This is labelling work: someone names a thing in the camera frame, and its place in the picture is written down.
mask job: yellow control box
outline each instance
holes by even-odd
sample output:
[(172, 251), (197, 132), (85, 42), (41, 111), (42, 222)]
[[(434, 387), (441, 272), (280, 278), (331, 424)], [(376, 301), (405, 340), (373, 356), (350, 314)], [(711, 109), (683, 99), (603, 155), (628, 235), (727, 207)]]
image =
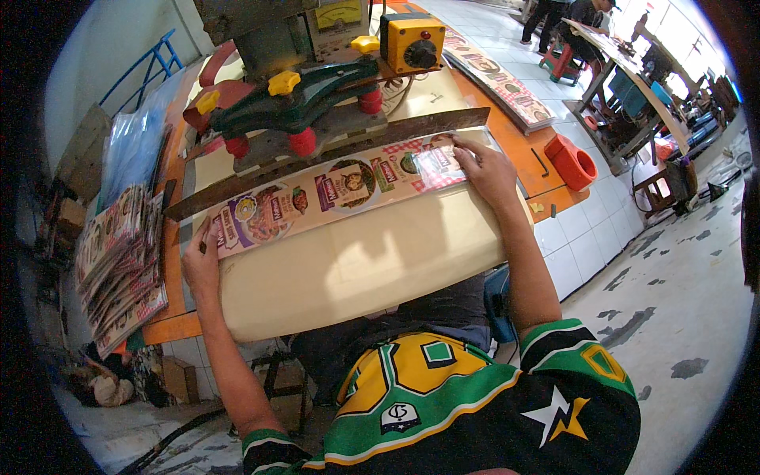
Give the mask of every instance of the yellow control box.
[(397, 73), (437, 69), (446, 27), (424, 13), (380, 17), (380, 56)]

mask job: heat press machine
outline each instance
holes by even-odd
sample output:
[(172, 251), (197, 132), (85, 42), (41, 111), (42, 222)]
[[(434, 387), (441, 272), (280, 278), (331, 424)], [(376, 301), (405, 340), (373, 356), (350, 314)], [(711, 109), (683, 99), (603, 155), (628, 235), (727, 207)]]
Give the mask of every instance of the heat press machine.
[[(271, 171), (284, 155), (312, 160), (382, 135), (388, 121), (378, 82), (441, 68), (445, 27), (427, 14), (383, 15), (378, 38), (367, 34), (368, 8), (360, 0), (195, 5), (221, 44), (217, 54), (237, 49), (245, 80), (213, 84), (215, 71), (204, 71), (201, 78), (211, 80), (201, 82), (185, 120), (200, 133), (221, 133), (239, 175)], [(224, 43), (230, 38), (233, 46)]]

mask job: workbench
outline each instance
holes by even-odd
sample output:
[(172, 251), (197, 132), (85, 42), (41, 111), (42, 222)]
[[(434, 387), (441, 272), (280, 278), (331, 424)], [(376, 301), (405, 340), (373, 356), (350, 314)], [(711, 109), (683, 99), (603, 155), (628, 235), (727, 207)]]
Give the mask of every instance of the workbench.
[[(641, 65), (617, 49), (617, 45), (608, 37), (600, 33), (589, 30), (583, 24), (578, 23), (568, 18), (562, 19), (568, 23), (572, 32), (575, 35), (579, 35), (587, 40), (592, 45), (596, 46), (601, 52), (607, 55), (610, 60), (607, 61), (602, 68), (601, 73), (591, 83), (583, 94), (581, 101), (578, 105), (571, 109), (573, 115), (578, 119), (581, 125), (586, 129), (586, 132), (591, 136), (591, 140), (599, 148), (602, 156), (610, 165), (610, 171), (613, 175), (617, 176), (621, 173), (628, 171), (628, 165), (624, 160), (624, 157), (630, 156), (637, 147), (640, 146), (642, 141), (649, 141), (652, 145), (652, 153), (654, 155), (654, 134), (657, 133), (662, 126), (666, 126), (670, 133), (673, 135), (673, 139), (678, 143), (678, 147), (681, 150), (681, 154), (686, 155), (689, 151), (689, 136), (685, 135), (679, 123), (673, 118), (668, 110), (667, 106), (660, 100), (659, 97), (653, 92), (651, 88), (644, 82), (638, 75), (641, 72)], [(597, 88), (604, 84), (604, 81), (610, 76), (612, 71), (617, 67), (619, 70), (625, 72), (625, 74), (633, 81), (641, 93), (644, 94), (646, 100), (652, 105), (656, 111), (655, 117), (643, 127), (642, 130), (632, 139), (630, 142), (620, 150), (610, 150), (607, 145), (601, 140), (598, 133), (588, 126), (584, 121), (583, 112), (591, 103), (594, 96), (597, 94)]]
[[(402, 5), (424, 12), (414, 4)], [(394, 8), (399, 11), (399, 4), (395, 2)], [(172, 133), (161, 157), (157, 191), (166, 181), (176, 179), (171, 204), (182, 199), (182, 184), (193, 182), (192, 188), (198, 190), (231, 172), (232, 157), (222, 150), (216, 156), (219, 160), (195, 159), (195, 165), (187, 167), (195, 176), (185, 177), (182, 152), (187, 148), (189, 126), (182, 119), (182, 111), (188, 97), (193, 97), (201, 68), (196, 65), (185, 73), (167, 113)], [(431, 90), (446, 92), (431, 96)], [(430, 73), (419, 87), (415, 84), (391, 120), (468, 106), (491, 107), (487, 122), (491, 135), (517, 167), (527, 202), (543, 205), (544, 211), (528, 214), (534, 222), (549, 217), (552, 204), (560, 212), (588, 197), (588, 190), (570, 190), (548, 160), (549, 175), (542, 177), (544, 169), (530, 149), (543, 151), (556, 134), (552, 128), (524, 136), (494, 102), (456, 70)], [(164, 221), (163, 276), (169, 306), (143, 327), (146, 344), (201, 334), (194, 304), (186, 298), (179, 261), (183, 243), (203, 216), (204, 212), (198, 213), (181, 223)], [(420, 217), (424, 217), (424, 226)], [(390, 308), (503, 261), (502, 237), (492, 210), (470, 184), (462, 183), (223, 259), (223, 310), (236, 340), (260, 340)]]

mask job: blue metal railing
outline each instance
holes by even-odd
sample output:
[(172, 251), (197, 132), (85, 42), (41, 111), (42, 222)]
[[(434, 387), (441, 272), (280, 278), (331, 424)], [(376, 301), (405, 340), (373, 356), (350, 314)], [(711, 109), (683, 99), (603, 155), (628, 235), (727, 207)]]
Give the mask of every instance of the blue metal railing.
[[(114, 85), (113, 85), (113, 87), (111, 87), (111, 89), (109, 89), (109, 91), (106, 93), (106, 95), (105, 95), (105, 96), (103, 96), (102, 100), (101, 100), (101, 101), (98, 103), (98, 105), (99, 105), (99, 106), (103, 106), (103, 103), (104, 103), (104, 102), (106, 102), (106, 99), (108, 99), (108, 96), (110, 96), (110, 95), (111, 95), (111, 93), (112, 93), (112, 92), (113, 92), (113, 91), (116, 89), (116, 87), (117, 87), (119, 84), (121, 84), (121, 82), (122, 82), (122, 81), (123, 81), (123, 80), (124, 80), (124, 79), (125, 79), (127, 76), (129, 76), (129, 73), (131, 73), (132, 71), (134, 71), (134, 69), (135, 69), (135, 68), (137, 68), (137, 67), (140, 65), (140, 63), (142, 63), (142, 62), (143, 62), (145, 59), (147, 59), (147, 57), (148, 57), (148, 56), (150, 56), (150, 55), (153, 55), (153, 58), (151, 58), (151, 59), (150, 59), (150, 64), (149, 64), (149, 65), (148, 65), (148, 67), (147, 67), (147, 71), (145, 71), (145, 78), (143, 79), (143, 84), (142, 84), (142, 86), (140, 86), (140, 87), (139, 87), (139, 88), (138, 88), (138, 89), (135, 91), (135, 93), (134, 93), (134, 94), (132, 94), (132, 95), (129, 97), (129, 99), (127, 99), (127, 100), (126, 100), (126, 101), (125, 101), (125, 102), (122, 104), (122, 106), (121, 106), (121, 107), (119, 107), (119, 110), (117, 110), (117, 111), (116, 111), (116, 113), (115, 113), (115, 114), (113, 114), (113, 116), (115, 116), (116, 114), (118, 114), (119, 112), (121, 112), (121, 111), (122, 111), (122, 109), (124, 109), (124, 107), (125, 107), (127, 104), (129, 104), (129, 101), (131, 101), (131, 100), (132, 100), (132, 99), (133, 99), (135, 96), (137, 96), (138, 94), (140, 94), (140, 96), (138, 97), (138, 104), (137, 104), (137, 106), (135, 107), (135, 110), (137, 110), (137, 109), (140, 109), (140, 105), (142, 104), (142, 100), (143, 100), (143, 95), (145, 95), (145, 87), (147, 87), (147, 86), (148, 86), (148, 84), (149, 84), (149, 83), (150, 83), (150, 82), (151, 82), (153, 79), (155, 79), (155, 78), (156, 78), (156, 77), (157, 77), (159, 74), (161, 74), (161, 73), (164, 73), (165, 75), (164, 75), (164, 77), (163, 77), (163, 80), (164, 80), (164, 81), (166, 81), (166, 79), (172, 75), (172, 66), (173, 66), (174, 64), (177, 64), (177, 65), (179, 66), (179, 69), (182, 69), (182, 68), (184, 68), (185, 66), (183, 66), (183, 65), (182, 65), (182, 62), (181, 62), (181, 61), (179, 61), (179, 57), (177, 57), (177, 53), (174, 51), (174, 48), (172, 48), (172, 43), (169, 43), (169, 37), (170, 37), (170, 36), (172, 36), (172, 34), (174, 33), (174, 31), (175, 31), (175, 30), (174, 30), (174, 28), (172, 28), (170, 32), (168, 32), (167, 34), (165, 34), (165, 35), (163, 35), (163, 36), (161, 37), (161, 40), (159, 40), (159, 42), (158, 42), (158, 43), (156, 43), (156, 45), (155, 45), (153, 48), (149, 49), (149, 50), (148, 50), (148, 52), (146, 52), (144, 55), (142, 55), (142, 57), (141, 57), (140, 59), (138, 59), (138, 60), (137, 60), (137, 61), (136, 61), (136, 62), (135, 62), (133, 65), (132, 65), (132, 67), (131, 67), (130, 69), (128, 69), (128, 70), (127, 70), (127, 72), (126, 72), (126, 73), (124, 73), (124, 74), (123, 74), (123, 76), (121, 76), (121, 77), (119, 78), (119, 80), (116, 82), (116, 84), (114, 84)], [(165, 59), (164, 59), (164, 58), (161, 56), (161, 51), (160, 51), (160, 49), (161, 49), (161, 46), (163, 46), (163, 45), (166, 45), (166, 48), (169, 50), (169, 53), (171, 53), (171, 56), (169, 57), (169, 59), (168, 59), (168, 60), (165, 60)], [(156, 60), (158, 60), (158, 62), (161, 64), (161, 70), (160, 70), (160, 71), (158, 71), (158, 72), (157, 72), (156, 74), (154, 74), (153, 76), (151, 76), (151, 75), (150, 75), (150, 72), (153, 70), (153, 65), (155, 64)]]

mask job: orange table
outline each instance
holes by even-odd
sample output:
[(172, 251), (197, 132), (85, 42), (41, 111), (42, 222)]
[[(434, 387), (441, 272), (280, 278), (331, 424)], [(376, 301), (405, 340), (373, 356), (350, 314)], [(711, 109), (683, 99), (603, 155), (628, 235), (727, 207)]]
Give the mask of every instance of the orange table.
[[(425, 12), (414, 4), (408, 5), (418, 11)], [(160, 164), (158, 191), (163, 189), (167, 180), (176, 179), (177, 186), (171, 204), (182, 199), (185, 161), (180, 151), (184, 150), (187, 145), (185, 134), (189, 127), (182, 119), (182, 111), (185, 108), (190, 89), (200, 73), (200, 68), (201, 65), (196, 65), (186, 72), (177, 99), (169, 107), (167, 113), (166, 121), (172, 125), (173, 129), (169, 137), (169, 145), (166, 147), (166, 153)], [(544, 211), (533, 214), (534, 222), (537, 223), (549, 217), (552, 204), (555, 204), (557, 212), (560, 212), (588, 198), (588, 190), (585, 192), (570, 190), (548, 160), (544, 160), (544, 163), (549, 169), (549, 175), (546, 178), (541, 176), (544, 173), (543, 167), (538, 163), (530, 149), (534, 148), (540, 154), (543, 152), (544, 145), (556, 134), (551, 127), (532, 132), (530, 136), (526, 137), (475, 84), (459, 71), (452, 70), (451, 73), (462, 96), (467, 97), (471, 103), (475, 102), (471, 105), (491, 107), (487, 125), (492, 136), (516, 165), (520, 180), (529, 195), (528, 203), (543, 205)], [(179, 266), (179, 224), (165, 219), (163, 225), (163, 275), (166, 282), (166, 294), (169, 297), (169, 306), (143, 327), (143, 337), (146, 344), (158, 344), (201, 334), (198, 315), (195, 310), (185, 307), (185, 300), (182, 295), (182, 273)]]

